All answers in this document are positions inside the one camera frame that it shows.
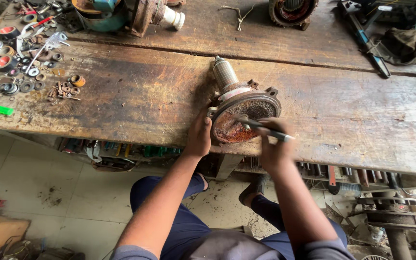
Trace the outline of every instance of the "pipe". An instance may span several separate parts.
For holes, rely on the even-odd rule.
[[[386,228],[386,236],[394,260],[412,260],[404,230]]]

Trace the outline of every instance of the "wooden workbench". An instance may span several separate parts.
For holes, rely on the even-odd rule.
[[[240,80],[275,86],[282,118],[294,125],[299,161],[416,174],[416,65],[389,66],[384,80],[358,51],[334,1],[320,1],[310,27],[275,26],[267,2],[188,2],[181,31],[150,26],[142,39],[83,31],[68,34],[65,69],[48,86],[81,74],[82,101],[52,106],[43,91],[0,104],[0,130],[155,146],[183,147],[190,122],[216,88],[215,55],[227,57]],[[23,26],[0,17],[5,25]],[[259,140],[212,146],[224,154],[256,156]]]

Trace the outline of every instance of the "man's right hand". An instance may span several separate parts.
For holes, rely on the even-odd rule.
[[[268,117],[259,119],[258,122],[270,129],[286,133],[287,135],[292,134],[291,128],[286,125],[283,119]],[[287,143],[278,141],[276,144],[271,144],[268,138],[269,129],[260,127],[256,131],[262,137],[263,151],[259,159],[266,172],[277,174],[280,172],[280,169],[284,169],[286,163],[293,162],[294,140],[290,139]]]

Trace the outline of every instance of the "knee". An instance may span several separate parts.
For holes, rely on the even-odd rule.
[[[140,178],[131,187],[131,195],[141,193],[142,191],[152,190],[161,180],[158,176],[146,176]]]

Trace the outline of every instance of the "blue pants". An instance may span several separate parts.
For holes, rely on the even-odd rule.
[[[136,212],[160,180],[161,177],[147,176],[136,181],[131,188],[130,198],[133,213]],[[201,192],[203,188],[204,183],[202,177],[194,174],[185,191],[184,198]],[[279,251],[287,260],[294,260],[292,246],[283,225],[279,204],[269,201],[263,196],[256,196],[251,202],[251,209],[280,231],[280,233],[263,238],[261,242]],[[347,239],[343,229],[332,220],[330,220],[330,223],[346,247]],[[170,233],[161,251],[160,259],[179,260],[195,240],[210,232],[210,228],[181,203],[174,218],[173,226],[171,226]]]

